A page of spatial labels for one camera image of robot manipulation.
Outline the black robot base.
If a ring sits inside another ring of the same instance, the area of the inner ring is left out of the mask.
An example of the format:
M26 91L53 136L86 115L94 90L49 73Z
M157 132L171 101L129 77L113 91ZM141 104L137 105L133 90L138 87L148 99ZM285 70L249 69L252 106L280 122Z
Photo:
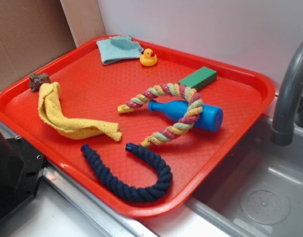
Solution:
M26 139L0 132L0 224L35 199L45 162Z

